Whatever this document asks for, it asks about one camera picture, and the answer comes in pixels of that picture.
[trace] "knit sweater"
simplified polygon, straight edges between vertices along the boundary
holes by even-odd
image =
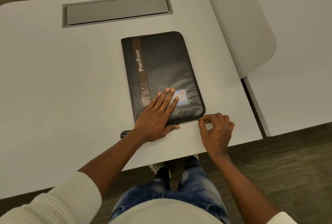
[[[38,195],[30,204],[4,214],[0,218],[0,224],[88,224],[101,204],[102,198],[94,182],[84,173],[76,172],[71,179],[48,193]],[[112,224],[118,223],[220,224],[217,218],[203,209],[173,199],[154,199],[141,203],[112,221]],[[282,223],[296,224],[284,212],[278,213],[268,222]]]

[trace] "person's left arm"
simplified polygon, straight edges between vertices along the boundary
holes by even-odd
[[[89,224],[102,203],[102,196],[135,152],[146,142],[156,141],[178,125],[165,127],[179,98],[169,105],[174,89],[159,93],[141,113],[122,140],[92,159],[75,175],[30,204],[15,208],[0,218],[8,223],[79,223]]]

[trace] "black leather portfolio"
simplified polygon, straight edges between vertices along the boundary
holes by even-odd
[[[183,36],[167,32],[121,40],[135,121],[158,92],[175,88],[179,96],[167,125],[202,117],[205,106]]]

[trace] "foot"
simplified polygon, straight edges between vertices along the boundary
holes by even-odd
[[[161,163],[153,163],[153,164],[149,164],[149,167],[151,168],[151,170],[157,175],[157,172],[160,170],[160,168],[162,167],[166,167],[168,169],[168,173],[169,173],[169,178],[171,178],[172,174],[171,174],[171,170],[164,164],[164,162]]]
[[[200,158],[198,157],[198,154],[195,154],[195,155],[191,155],[191,156],[194,156],[198,161],[200,160]]]

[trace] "leg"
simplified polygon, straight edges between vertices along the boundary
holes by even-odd
[[[189,156],[185,172],[178,185],[178,192],[186,195],[188,201],[197,207],[205,209],[221,222],[229,224],[227,212],[215,185],[207,178],[200,167],[198,156]]]
[[[110,221],[114,220],[126,210],[140,203],[161,198],[164,192],[170,190],[170,172],[168,168],[162,164],[154,165],[159,165],[157,169],[152,169],[154,172],[156,172],[155,179],[147,182],[144,185],[134,186],[122,194],[113,208]]]

